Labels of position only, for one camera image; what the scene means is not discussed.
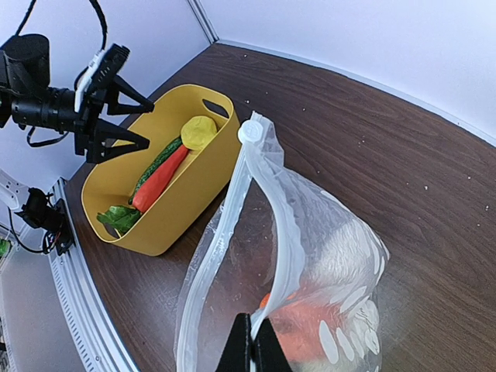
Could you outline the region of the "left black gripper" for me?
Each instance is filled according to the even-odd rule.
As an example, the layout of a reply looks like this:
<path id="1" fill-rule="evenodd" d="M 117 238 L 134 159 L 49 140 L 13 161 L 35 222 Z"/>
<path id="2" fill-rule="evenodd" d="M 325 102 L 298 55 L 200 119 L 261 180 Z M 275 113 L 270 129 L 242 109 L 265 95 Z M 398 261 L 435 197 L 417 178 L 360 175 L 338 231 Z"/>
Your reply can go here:
<path id="1" fill-rule="evenodd" d="M 135 105 L 121 103 L 121 95 L 135 102 Z M 151 100 L 116 75 L 106 88 L 106 93 L 94 92 L 85 96 L 74 122 L 75 153 L 86 156 L 87 163 L 101 164 L 128 153 L 146 150 L 150 145 L 147 138 L 99 118 L 104 104 L 107 105 L 108 115 L 150 113 L 155 107 Z"/>

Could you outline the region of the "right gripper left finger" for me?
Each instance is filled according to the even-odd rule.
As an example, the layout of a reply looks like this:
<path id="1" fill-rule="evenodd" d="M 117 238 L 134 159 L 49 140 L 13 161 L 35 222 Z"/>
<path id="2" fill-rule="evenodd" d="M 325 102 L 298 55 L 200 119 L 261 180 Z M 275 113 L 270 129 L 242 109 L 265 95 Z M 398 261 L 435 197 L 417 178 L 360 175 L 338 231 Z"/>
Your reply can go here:
<path id="1" fill-rule="evenodd" d="M 251 369 L 251 321 L 239 313 L 232 324 L 216 372 L 249 372 Z"/>

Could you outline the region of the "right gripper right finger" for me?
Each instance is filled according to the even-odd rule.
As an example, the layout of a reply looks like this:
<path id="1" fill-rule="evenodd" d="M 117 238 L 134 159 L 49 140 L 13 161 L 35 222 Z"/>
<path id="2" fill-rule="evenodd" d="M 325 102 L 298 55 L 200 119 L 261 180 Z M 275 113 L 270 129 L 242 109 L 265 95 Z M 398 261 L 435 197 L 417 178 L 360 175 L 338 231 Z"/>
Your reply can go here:
<path id="1" fill-rule="evenodd" d="M 255 371 L 292 372 L 269 319 L 262 322 L 253 350 Z"/>

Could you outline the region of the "orange toy pumpkin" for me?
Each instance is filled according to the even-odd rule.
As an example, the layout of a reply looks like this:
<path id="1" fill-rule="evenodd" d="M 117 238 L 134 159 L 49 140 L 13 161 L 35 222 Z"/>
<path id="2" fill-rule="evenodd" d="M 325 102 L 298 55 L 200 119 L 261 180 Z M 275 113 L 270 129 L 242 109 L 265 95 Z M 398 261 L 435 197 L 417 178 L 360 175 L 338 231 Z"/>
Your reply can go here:
<path id="1" fill-rule="evenodd" d="M 324 321 L 331 336 L 336 338 L 336 329 L 346 322 L 346 315 L 339 310 L 339 305 L 294 302 L 272 312 L 269 319 L 287 360 L 292 363 L 329 362 L 319 337 L 320 323 Z"/>

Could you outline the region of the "polka dot zip bag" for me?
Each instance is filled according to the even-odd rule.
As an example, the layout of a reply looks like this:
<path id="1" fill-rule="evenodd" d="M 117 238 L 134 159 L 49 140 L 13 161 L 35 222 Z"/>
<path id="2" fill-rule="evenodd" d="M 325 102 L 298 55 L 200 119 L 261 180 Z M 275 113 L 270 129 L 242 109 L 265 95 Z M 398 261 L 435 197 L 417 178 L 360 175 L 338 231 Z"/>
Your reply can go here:
<path id="1" fill-rule="evenodd" d="M 242 146 L 226 198 L 203 232 L 179 295 L 174 344 L 179 371 L 215 371 L 239 313 L 250 315 L 250 371 L 255 371 L 253 344 L 264 319 L 294 302 L 330 305 L 329 290 L 316 281 L 324 245 L 345 223 L 363 221 L 334 195 L 286 168 L 268 118 L 253 113 L 238 137 Z M 357 351 L 343 328 L 333 338 L 321 321 L 319 337 L 329 362 L 288 361 L 292 371 L 379 371 L 379 310 L 378 315 L 379 354 Z"/>

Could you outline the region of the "white toy radish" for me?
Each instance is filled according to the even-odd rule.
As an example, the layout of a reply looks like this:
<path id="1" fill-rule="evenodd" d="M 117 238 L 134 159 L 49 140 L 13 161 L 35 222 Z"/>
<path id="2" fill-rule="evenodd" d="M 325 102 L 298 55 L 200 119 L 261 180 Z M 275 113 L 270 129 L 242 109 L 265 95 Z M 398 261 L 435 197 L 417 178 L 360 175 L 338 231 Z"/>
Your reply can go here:
<path id="1" fill-rule="evenodd" d="M 329 290 L 329 304 L 349 323 L 343 331 L 362 353 L 381 351 L 372 294 L 389 259 L 381 238 L 368 224 L 354 219 L 331 235 L 317 264 L 317 283 Z"/>

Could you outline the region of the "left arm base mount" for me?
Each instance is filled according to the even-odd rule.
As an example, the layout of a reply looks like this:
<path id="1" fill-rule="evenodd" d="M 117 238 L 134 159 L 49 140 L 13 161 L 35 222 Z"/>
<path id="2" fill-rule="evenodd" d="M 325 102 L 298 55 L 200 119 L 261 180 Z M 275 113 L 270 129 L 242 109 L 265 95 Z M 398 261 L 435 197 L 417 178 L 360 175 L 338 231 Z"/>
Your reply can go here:
<path id="1" fill-rule="evenodd" d="M 15 212 L 33 229 L 43 229 L 46 237 L 42 252 L 57 251 L 58 256 L 65 254 L 74 243 L 74 235 L 63 199 L 53 205 L 50 197 L 38 188 L 28 188 L 28 198 L 19 212 Z"/>

